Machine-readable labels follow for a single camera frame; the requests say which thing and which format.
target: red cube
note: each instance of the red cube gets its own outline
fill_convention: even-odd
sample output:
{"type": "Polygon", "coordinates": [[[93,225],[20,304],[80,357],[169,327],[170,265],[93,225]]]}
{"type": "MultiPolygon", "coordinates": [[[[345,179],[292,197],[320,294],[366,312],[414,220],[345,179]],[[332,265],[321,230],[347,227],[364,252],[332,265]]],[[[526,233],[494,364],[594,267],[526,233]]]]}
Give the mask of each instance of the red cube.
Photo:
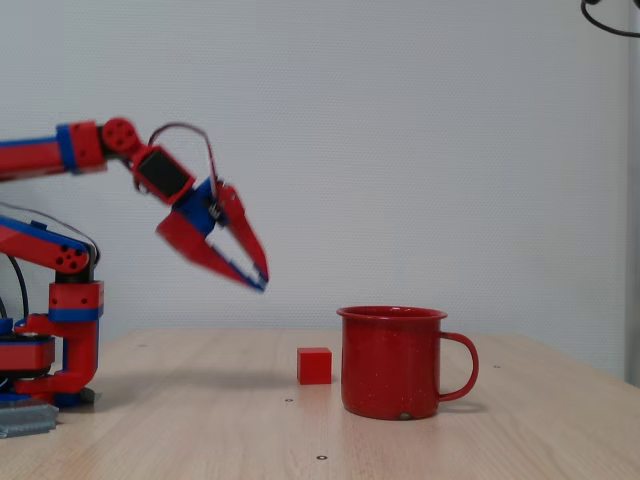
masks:
{"type": "Polygon", "coordinates": [[[331,383],[331,350],[328,348],[298,349],[298,382],[300,385],[331,383]]]}

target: red robotic arm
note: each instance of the red robotic arm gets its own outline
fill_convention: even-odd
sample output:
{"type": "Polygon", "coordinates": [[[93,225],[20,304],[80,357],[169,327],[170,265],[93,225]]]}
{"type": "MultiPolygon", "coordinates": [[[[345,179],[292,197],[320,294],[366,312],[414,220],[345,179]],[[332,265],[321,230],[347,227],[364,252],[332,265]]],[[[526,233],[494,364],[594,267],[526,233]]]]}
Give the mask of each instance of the red robotic arm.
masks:
{"type": "MultiPolygon", "coordinates": [[[[266,256],[244,216],[244,207],[233,187],[217,178],[193,188],[195,177],[161,146],[144,144],[134,126],[114,118],[103,126],[94,122],[60,125],[56,136],[0,142],[0,181],[52,175],[102,171],[107,161],[119,159],[134,177],[136,186],[172,206],[157,232],[185,258],[248,287],[263,291],[268,279],[266,256]],[[256,275],[243,272],[206,242],[215,224],[226,226],[252,259],[256,275]]],[[[57,269],[55,256],[20,250],[19,239],[0,241],[0,252],[57,269]],[[45,256],[36,259],[34,256],[45,256]]]]}
{"type": "MultiPolygon", "coordinates": [[[[157,232],[173,248],[193,263],[264,291],[269,279],[266,256],[235,189],[218,180],[215,171],[194,187],[194,176],[163,147],[144,144],[126,119],[114,118],[103,126],[60,125],[55,137],[0,142],[0,182],[102,171],[111,159],[125,164],[136,187],[171,206],[157,232]],[[207,243],[216,224],[230,230],[253,260],[257,276],[243,272],[207,243]]],[[[103,313],[103,284],[93,276],[98,252],[44,224],[0,216],[0,253],[56,271],[47,314],[29,315],[15,328],[10,319],[0,319],[0,402],[29,396],[72,405],[97,369],[103,313]],[[52,336],[63,339],[63,368],[48,375],[54,360],[52,336]]]]}

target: mug handle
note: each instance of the mug handle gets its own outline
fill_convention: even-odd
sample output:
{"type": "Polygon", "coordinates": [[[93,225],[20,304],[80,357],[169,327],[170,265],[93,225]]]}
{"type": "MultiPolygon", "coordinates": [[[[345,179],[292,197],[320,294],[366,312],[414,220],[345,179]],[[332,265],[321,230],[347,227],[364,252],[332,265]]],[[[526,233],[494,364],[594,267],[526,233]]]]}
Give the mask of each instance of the mug handle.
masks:
{"type": "Polygon", "coordinates": [[[465,347],[469,349],[469,353],[471,353],[471,359],[473,360],[473,370],[471,371],[471,377],[467,384],[462,387],[460,390],[456,390],[451,393],[440,394],[441,402],[448,402],[450,400],[457,400],[458,398],[464,397],[467,393],[471,391],[473,386],[476,384],[476,380],[478,380],[478,351],[476,350],[476,346],[473,344],[471,340],[469,340],[464,335],[460,335],[459,333],[448,333],[448,332],[440,332],[440,338],[444,338],[447,340],[453,340],[454,342],[460,342],[465,347]]]}

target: wire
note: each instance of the wire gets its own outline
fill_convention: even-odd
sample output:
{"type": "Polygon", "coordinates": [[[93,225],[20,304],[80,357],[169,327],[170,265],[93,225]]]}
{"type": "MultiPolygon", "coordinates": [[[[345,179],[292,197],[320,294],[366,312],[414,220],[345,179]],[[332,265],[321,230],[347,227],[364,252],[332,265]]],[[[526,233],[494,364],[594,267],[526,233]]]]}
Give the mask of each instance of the wire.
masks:
{"type": "Polygon", "coordinates": [[[81,232],[76,227],[73,227],[73,226],[69,225],[68,223],[63,222],[62,220],[58,220],[57,218],[55,218],[55,217],[53,217],[51,215],[39,212],[38,210],[33,210],[31,208],[18,207],[17,205],[12,205],[10,203],[2,202],[2,201],[0,201],[0,206],[3,206],[5,208],[11,208],[13,210],[20,210],[21,212],[28,212],[28,213],[33,213],[35,215],[40,215],[40,216],[42,216],[44,218],[48,218],[49,220],[52,220],[52,221],[56,222],[58,225],[62,225],[64,228],[67,228],[68,230],[71,230],[74,233],[77,233],[81,237],[86,238],[87,240],[89,240],[89,242],[91,242],[91,244],[96,249],[96,260],[95,260],[94,264],[95,265],[98,264],[98,261],[100,260],[100,247],[98,247],[98,244],[96,243],[96,241],[93,238],[91,238],[86,233],[81,232]]]}
{"type": "Polygon", "coordinates": [[[595,25],[605,32],[613,33],[614,35],[620,35],[621,37],[640,38],[640,33],[625,32],[624,30],[617,30],[605,25],[604,23],[600,23],[598,20],[593,18],[587,10],[587,3],[585,2],[585,0],[582,0],[582,3],[580,4],[580,10],[582,11],[582,15],[584,15],[584,18],[586,18],[592,25],[595,25]]]}
{"type": "Polygon", "coordinates": [[[22,295],[22,318],[27,318],[29,316],[29,295],[27,294],[27,284],[24,281],[24,276],[22,275],[22,270],[20,270],[18,261],[11,255],[7,255],[7,258],[11,262],[11,265],[13,265],[13,269],[16,271],[16,276],[18,277],[18,283],[20,283],[20,294],[22,295]]]}
{"type": "Polygon", "coordinates": [[[4,308],[4,302],[2,301],[2,297],[0,297],[0,315],[2,315],[2,318],[7,318],[7,309],[4,308]]]}
{"type": "Polygon", "coordinates": [[[195,125],[191,125],[190,123],[185,122],[170,122],[162,125],[159,128],[156,128],[151,136],[149,137],[149,145],[153,145],[153,143],[158,139],[160,134],[169,130],[170,128],[184,128],[186,130],[190,130],[194,133],[197,133],[202,138],[204,138],[205,143],[207,144],[207,152],[209,153],[209,164],[211,165],[211,188],[213,192],[213,196],[217,197],[217,189],[218,189],[218,174],[216,172],[216,165],[213,159],[213,148],[211,147],[211,141],[209,140],[209,135],[203,129],[196,127],[195,125]]]}

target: table surface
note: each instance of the table surface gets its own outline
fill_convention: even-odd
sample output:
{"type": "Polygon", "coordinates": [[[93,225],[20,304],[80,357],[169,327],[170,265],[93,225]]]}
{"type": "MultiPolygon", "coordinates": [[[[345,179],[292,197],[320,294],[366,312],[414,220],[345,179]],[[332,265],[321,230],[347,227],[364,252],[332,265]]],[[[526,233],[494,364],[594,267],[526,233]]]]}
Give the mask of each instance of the table surface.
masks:
{"type": "MultiPolygon", "coordinates": [[[[472,339],[467,397],[387,422],[342,407],[337,331],[135,332],[103,352],[93,407],[0,440],[0,478],[640,478],[640,390],[524,338],[472,339]],[[332,385],[297,385],[303,346],[334,352],[332,385]]],[[[444,341],[442,355],[456,389],[469,354],[444,341]]]]}

